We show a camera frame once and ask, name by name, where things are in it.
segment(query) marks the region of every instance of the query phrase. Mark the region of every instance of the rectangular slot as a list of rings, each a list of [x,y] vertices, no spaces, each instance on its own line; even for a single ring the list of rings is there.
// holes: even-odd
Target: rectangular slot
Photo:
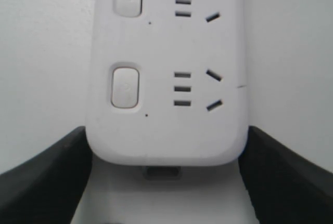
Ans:
[[[190,72],[175,72],[175,77],[191,78]]]
[[[211,70],[207,70],[206,72],[207,75],[211,76],[213,79],[217,80],[217,81],[221,81],[222,77],[220,75],[218,75],[217,73],[211,71]]]
[[[220,13],[217,12],[217,13],[211,15],[211,16],[208,16],[208,17],[206,18],[206,20],[207,20],[207,22],[211,22],[212,20],[216,20],[216,19],[219,18],[220,16],[221,16]]]
[[[175,0],[176,4],[191,5],[191,0]]]
[[[191,101],[189,101],[189,100],[174,100],[173,101],[173,105],[174,106],[185,106],[185,107],[189,107],[189,106],[191,106]]]
[[[183,93],[190,93],[191,92],[191,87],[190,86],[175,86],[174,87],[175,91],[180,91]]]
[[[221,106],[222,104],[223,104],[222,100],[219,100],[219,101],[207,106],[207,110],[212,111],[212,110],[216,109],[217,107]]]
[[[191,12],[176,11],[175,16],[177,16],[177,17],[191,17]]]

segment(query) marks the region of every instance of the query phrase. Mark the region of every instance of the power socket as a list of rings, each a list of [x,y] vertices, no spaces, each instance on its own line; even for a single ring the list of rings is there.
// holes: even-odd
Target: power socket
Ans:
[[[212,166],[248,130],[242,0],[96,0],[86,133],[103,160]]]

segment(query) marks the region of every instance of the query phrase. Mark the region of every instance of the socket hole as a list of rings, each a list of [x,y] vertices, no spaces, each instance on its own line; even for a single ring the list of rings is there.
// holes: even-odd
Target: socket hole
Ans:
[[[175,16],[177,16],[177,17],[191,17],[191,12],[176,11]]]
[[[215,103],[212,103],[211,105],[207,106],[207,110],[212,111],[221,105],[223,105],[222,100],[216,101]]]
[[[147,180],[177,180],[181,176],[180,167],[145,167],[144,177]]]
[[[211,16],[208,16],[208,17],[206,18],[206,20],[207,20],[207,22],[211,22],[212,20],[216,20],[216,19],[219,18],[220,16],[221,16],[220,13],[217,12],[217,13],[211,15]]]
[[[176,4],[191,5],[192,0],[175,0]]]
[[[180,91],[183,93],[190,93],[191,92],[191,87],[190,86],[175,86],[174,87],[175,91]]]
[[[191,106],[191,101],[190,100],[174,100],[173,105],[181,106],[181,107],[189,107],[189,106]]]
[[[218,75],[217,73],[211,71],[211,70],[207,70],[206,72],[207,75],[211,76],[213,79],[217,80],[217,81],[221,81],[222,80],[222,76]]]
[[[191,78],[190,72],[175,72],[175,77]]]

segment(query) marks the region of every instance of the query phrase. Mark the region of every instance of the white background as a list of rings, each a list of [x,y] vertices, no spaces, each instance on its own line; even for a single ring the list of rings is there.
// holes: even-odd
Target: white background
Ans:
[[[331,172],[332,5],[245,0],[250,123]],[[93,7],[94,0],[0,0],[0,173],[84,125]],[[190,223],[190,214],[192,223],[255,223],[236,165],[201,179],[189,170],[175,193],[97,160],[74,222],[89,209],[89,223],[98,224]]]

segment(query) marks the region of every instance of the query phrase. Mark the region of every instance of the white power strip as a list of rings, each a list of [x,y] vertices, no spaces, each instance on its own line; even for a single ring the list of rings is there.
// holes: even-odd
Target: white power strip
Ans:
[[[211,166],[247,137],[242,0],[96,0],[86,132],[103,160]]]

